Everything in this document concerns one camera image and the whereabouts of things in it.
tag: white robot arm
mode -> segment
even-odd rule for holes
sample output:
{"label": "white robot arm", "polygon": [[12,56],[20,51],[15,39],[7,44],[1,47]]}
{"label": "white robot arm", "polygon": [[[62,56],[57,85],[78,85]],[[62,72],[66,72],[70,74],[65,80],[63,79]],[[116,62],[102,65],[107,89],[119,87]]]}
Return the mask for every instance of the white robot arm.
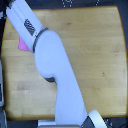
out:
{"label": "white robot arm", "polygon": [[[54,31],[44,29],[24,0],[11,0],[6,12],[19,35],[34,53],[40,75],[46,79],[54,78],[57,84],[56,124],[81,126],[88,115],[60,37]],[[92,111],[89,117],[94,127],[106,128],[97,111]]]}

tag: wooden table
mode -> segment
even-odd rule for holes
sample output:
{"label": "wooden table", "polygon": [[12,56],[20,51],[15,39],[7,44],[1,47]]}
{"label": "wooden table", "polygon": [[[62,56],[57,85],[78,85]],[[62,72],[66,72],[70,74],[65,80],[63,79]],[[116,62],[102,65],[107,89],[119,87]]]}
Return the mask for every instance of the wooden table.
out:
{"label": "wooden table", "polygon": [[[127,114],[126,46],[116,7],[34,11],[61,37],[89,113]],[[11,120],[54,118],[56,85],[41,77],[34,55],[18,50],[19,35],[7,19],[3,45],[5,110]]]}

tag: black band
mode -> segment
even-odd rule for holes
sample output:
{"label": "black band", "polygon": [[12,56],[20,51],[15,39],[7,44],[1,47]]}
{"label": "black band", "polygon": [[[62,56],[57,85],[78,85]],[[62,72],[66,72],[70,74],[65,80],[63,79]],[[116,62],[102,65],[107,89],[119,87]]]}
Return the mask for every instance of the black band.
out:
{"label": "black band", "polygon": [[46,30],[48,30],[48,28],[45,28],[45,29],[41,30],[41,31],[39,32],[39,34],[37,35],[37,37],[36,37],[36,39],[35,39],[35,42],[34,42],[34,44],[33,44],[33,52],[35,52],[35,47],[36,47],[36,44],[37,44],[37,41],[38,41],[39,37],[40,37],[41,34],[42,34],[43,32],[45,32]]}

